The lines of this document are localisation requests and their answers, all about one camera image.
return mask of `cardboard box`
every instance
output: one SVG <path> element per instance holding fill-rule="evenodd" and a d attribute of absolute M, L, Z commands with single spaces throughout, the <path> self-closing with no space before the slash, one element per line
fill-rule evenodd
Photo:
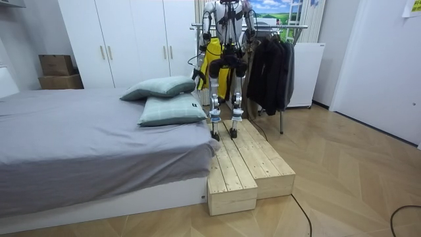
<path fill-rule="evenodd" d="M 39 55 L 44 76 L 70 76 L 74 73 L 70 55 Z"/>
<path fill-rule="evenodd" d="M 79 74 L 72 76 L 42 76 L 39 79 L 43 90 L 83 89 Z"/>

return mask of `gray bedsheet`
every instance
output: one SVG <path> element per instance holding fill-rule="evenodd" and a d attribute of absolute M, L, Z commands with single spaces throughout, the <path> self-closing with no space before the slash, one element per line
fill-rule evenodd
<path fill-rule="evenodd" d="M 124 90 L 0 98 L 0 217 L 206 176 L 217 149 L 204 122 L 140 128 Z"/>

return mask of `wooden floor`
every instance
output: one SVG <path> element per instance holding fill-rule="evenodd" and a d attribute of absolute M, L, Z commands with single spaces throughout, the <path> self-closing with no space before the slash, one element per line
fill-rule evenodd
<path fill-rule="evenodd" d="M 230 119 L 223 108 L 223 119 Z M 313 106 L 256 123 L 296 172 L 293 194 L 309 214 L 313 236 L 390 237 L 389 216 L 421 205 L 421 151 L 341 115 Z M 395 216 L 397 236 L 421 236 L 421 210 Z M 91 221 L 7 236 L 309 236 L 292 197 L 257 201 L 256 209 L 210 217 L 207 205 Z"/>

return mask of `robot leg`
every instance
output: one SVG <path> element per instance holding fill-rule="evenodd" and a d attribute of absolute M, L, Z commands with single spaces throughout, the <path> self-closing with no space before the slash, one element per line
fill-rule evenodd
<path fill-rule="evenodd" d="M 231 138 L 237 138 L 237 122 L 241 122 L 243 119 L 243 110 L 241 109 L 241 87 L 242 82 L 245 80 L 245 71 L 247 70 L 247 64 L 243 61 L 235 68 L 235 80 L 234 80 L 234 94 L 232 95 L 232 127 L 230 128 Z"/>
<path fill-rule="evenodd" d="M 212 131 L 210 132 L 212 138 L 219 141 L 219 133 L 218 133 L 218 122 L 221 121 L 220 114 L 221 111 L 219 109 L 219 102 L 218 102 L 218 77 L 219 71 L 223 66 L 223 60 L 217 59 L 212 61 L 209 64 L 209 84 L 210 84 L 210 92 L 209 92 L 209 117 L 210 121 L 212 122 Z"/>

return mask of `black jacket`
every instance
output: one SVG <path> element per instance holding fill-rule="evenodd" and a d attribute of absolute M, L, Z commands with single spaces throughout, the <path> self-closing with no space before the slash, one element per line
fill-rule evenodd
<path fill-rule="evenodd" d="M 247 97 L 274 115 L 280 106 L 279 87 L 284 78 L 284 48 L 276 39 L 264 39 L 255 50 Z"/>
<path fill-rule="evenodd" d="M 285 111 L 294 91 L 294 46 L 292 43 L 278 42 L 279 47 L 284 49 L 281 78 L 278 84 L 277 109 Z"/>

